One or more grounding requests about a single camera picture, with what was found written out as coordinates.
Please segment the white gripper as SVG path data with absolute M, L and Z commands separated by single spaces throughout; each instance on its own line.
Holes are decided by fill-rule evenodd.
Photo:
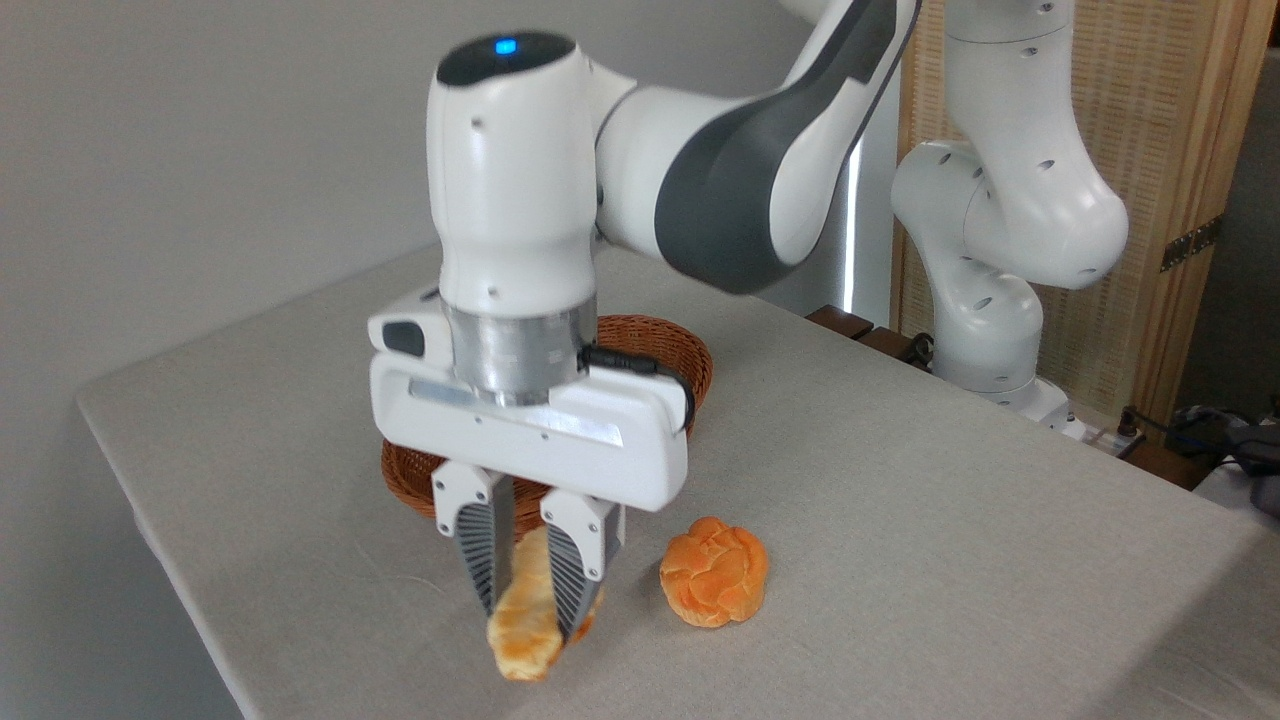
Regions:
M 454 374 L 434 288 L 370 316 L 367 336 L 378 429 L 394 445 L 454 460 L 431 475 L 436 527 L 454 541 L 488 616 L 512 579 L 515 486 L 503 473 L 556 487 L 540 510 L 556 619 L 570 643 L 625 546 L 622 505 L 658 511 L 686 482 L 691 391 L 662 373 L 590 366 L 544 404 L 483 398 Z

